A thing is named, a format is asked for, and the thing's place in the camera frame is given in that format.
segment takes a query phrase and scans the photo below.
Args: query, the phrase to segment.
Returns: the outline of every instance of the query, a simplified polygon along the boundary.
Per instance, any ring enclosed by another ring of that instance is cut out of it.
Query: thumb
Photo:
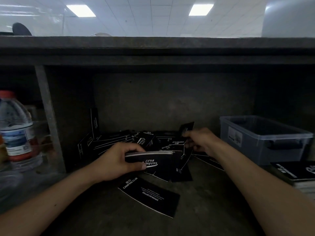
[[[184,133],[183,133],[183,137],[190,137],[190,133],[191,133],[191,131],[185,131]]]
[[[147,165],[142,162],[126,163],[126,164],[127,164],[127,172],[145,170],[147,168]]]

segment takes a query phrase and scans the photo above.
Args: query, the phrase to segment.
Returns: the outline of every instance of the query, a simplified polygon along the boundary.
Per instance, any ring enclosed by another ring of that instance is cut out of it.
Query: white label
[[[9,156],[22,155],[32,151],[29,140],[35,137],[33,126],[1,131],[1,135]]]
[[[242,146],[243,134],[241,134],[239,131],[236,131],[234,128],[229,127],[228,138],[239,147]]]

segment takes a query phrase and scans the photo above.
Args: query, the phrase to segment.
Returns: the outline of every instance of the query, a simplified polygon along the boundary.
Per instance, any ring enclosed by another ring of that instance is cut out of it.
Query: hand
[[[220,139],[206,127],[199,130],[186,131],[183,136],[190,138],[185,144],[186,148],[193,147],[194,151],[206,152],[209,156],[214,156],[211,150],[211,143],[220,141]]]
[[[83,169],[92,177],[91,180],[94,183],[110,181],[131,171],[146,169],[146,164],[142,162],[125,162],[125,153],[133,150],[145,152],[145,150],[136,143],[115,143],[97,160]]]

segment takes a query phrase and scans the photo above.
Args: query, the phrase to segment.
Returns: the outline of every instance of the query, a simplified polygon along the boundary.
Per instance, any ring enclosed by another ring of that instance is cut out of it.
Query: dark tabletop
[[[192,182],[140,177],[180,194],[175,217],[159,214],[117,189],[129,176],[80,195],[43,235],[264,235],[247,202],[224,171],[191,157]]]

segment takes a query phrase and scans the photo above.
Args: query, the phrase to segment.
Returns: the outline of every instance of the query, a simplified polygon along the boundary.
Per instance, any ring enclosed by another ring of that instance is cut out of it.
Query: forearm
[[[83,169],[56,183],[35,198],[0,215],[1,235],[40,235],[93,181]]]
[[[246,198],[267,235],[313,235],[315,207],[304,194],[221,140],[209,141],[208,147]]]

